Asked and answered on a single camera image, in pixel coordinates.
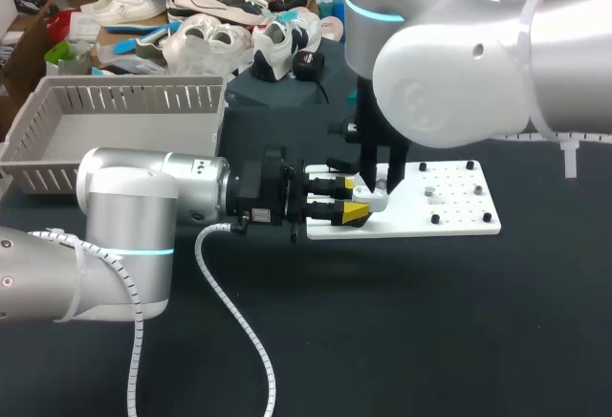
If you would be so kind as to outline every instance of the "table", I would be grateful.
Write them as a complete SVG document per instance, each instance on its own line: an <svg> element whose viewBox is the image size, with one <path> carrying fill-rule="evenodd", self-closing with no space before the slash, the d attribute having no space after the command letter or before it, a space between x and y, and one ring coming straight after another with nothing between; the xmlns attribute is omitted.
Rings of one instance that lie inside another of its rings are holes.
<svg viewBox="0 0 612 417"><path fill-rule="evenodd" d="M328 137L327 106L233 109L233 165L285 143L290 161L357 156ZM612 147L579 151L562 178L548 143L415 146L410 160L477 159L503 222L490 237L297 245L251 228L205 243L211 271L264 342L278 417L600 417L612 408ZM72 197L11 190L0 224L83 235ZM259 357L197 269L195 231L177 236L167 311L145 324L142 417L258 417ZM131 324L0 327L3 416L125 415Z"/></svg>

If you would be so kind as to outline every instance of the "hole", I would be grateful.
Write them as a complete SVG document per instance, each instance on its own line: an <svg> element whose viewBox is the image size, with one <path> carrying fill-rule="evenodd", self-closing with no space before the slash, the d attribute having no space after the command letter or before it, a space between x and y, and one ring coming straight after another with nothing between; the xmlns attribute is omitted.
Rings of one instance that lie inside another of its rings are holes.
<svg viewBox="0 0 612 417"><path fill-rule="evenodd" d="M22 173L24 178L28 180L28 183L30 183L30 187L32 188L32 190L36 190L36 186L32 182L32 178L30 178L30 173L28 173L27 171L23 171Z"/></svg>
<svg viewBox="0 0 612 417"><path fill-rule="evenodd" d="M70 182L70 180L68 179L68 175L66 174L66 170L64 170L63 168L61 169L61 175L64 177L64 181L66 182L66 184L68 185L68 187L70 189L73 188L73 184Z"/></svg>
<svg viewBox="0 0 612 417"><path fill-rule="evenodd" d="M59 183L57 182L57 179L55 178L55 175L53 173L52 170L47 170L49 172L49 176L51 176L51 179L53 180L54 184L55 184L55 188L57 188L57 190L61 190L61 187L59 187Z"/></svg>
<svg viewBox="0 0 612 417"><path fill-rule="evenodd" d="M482 44L476 44L471 53L474 55L474 58L478 59L485 53L485 46Z"/></svg>
<svg viewBox="0 0 612 417"><path fill-rule="evenodd" d="M40 174L40 170L35 170L34 173L38 177L38 180L40 180L40 183L42 183L42 186L45 187L45 190L49 190L49 187L47 186L47 183L45 183L45 179Z"/></svg>

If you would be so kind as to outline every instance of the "white cable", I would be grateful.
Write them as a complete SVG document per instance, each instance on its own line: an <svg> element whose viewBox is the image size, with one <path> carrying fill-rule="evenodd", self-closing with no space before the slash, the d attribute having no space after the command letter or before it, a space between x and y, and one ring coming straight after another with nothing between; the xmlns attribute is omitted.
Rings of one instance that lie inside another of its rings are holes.
<svg viewBox="0 0 612 417"><path fill-rule="evenodd" d="M101 259L108 264L121 278L121 282L127 290L132 307L134 308L134 346L132 347L132 361L130 362L129 377L127 380L127 415L129 417L137 417L136 412L136 383L138 379L138 368L141 361L142 337L144 336L144 320L142 317L141 298L138 294L134 280L129 273L123 268L120 263L120 256L107 252L104 248L100 248L88 242L84 242L65 233L56 232L29 232L34 237L39 237L44 240L49 240L55 243L61 243L69 247L80 245L82 249Z"/></svg>
<svg viewBox="0 0 612 417"><path fill-rule="evenodd" d="M229 311L232 315L234 315L238 323L240 323L242 329L245 330L247 336L249 336L249 339L251 339L252 344L257 349L257 352L261 357L261 361L264 363L264 367L266 368L266 376L268 377L268 404L266 405L264 417L272 417L274 405L276 404L276 378L274 377L274 370L272 368L270 358L266 353L266 349L252 331L247 321L242 315L240 315L240 312L238 312L236 306L233 305L228 295L225 294L219 284L215 281L202 256L202 244L204 243L204 239L213 232L231 232L231 224L213 224L212 226L204 228L204 230L200 232L198 238L195 240L195 258L198 261L202 274L204 274L204 278L210 284L210 287L214 290L214 292L221 298L221 301L226 304L226 307L229 308Z"/></svg>
<svg viewBox="0 0 612 417"><path fill-rule="evenodd" d="M556 133L560 140L572 141L572 142L590 142L590 143L604 143L612 144L612 135L600 134L600 133ZM549 142L550 140L544 138L539 133L521 133L518 135L504 135L501 137L494 137L494 140L501 140L504 142Z"/></svg>

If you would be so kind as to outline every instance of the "gray basket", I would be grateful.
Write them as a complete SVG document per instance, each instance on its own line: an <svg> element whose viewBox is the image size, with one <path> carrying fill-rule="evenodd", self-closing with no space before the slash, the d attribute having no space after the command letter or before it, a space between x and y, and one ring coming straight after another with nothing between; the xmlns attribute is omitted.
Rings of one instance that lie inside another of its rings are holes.
<svg viewBox="0 0 612 417"><path fill-rule="evenodd" d="M95 147L214 156L225 87L221 77L45 77L0 144L1 174L26 193L65 194Z"/></svg>

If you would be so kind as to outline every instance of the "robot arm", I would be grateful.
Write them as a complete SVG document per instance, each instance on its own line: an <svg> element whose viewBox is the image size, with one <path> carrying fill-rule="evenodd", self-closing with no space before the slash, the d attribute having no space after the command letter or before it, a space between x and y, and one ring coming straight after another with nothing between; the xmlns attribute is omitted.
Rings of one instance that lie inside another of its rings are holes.
<svg viewBox="0 0 612 417"><path fill-rule="evenodd" d="M454 147L537 131L610 132L612 0L346 0L348 64L360 76L343 135L388 191L410 142Z"/></svg>

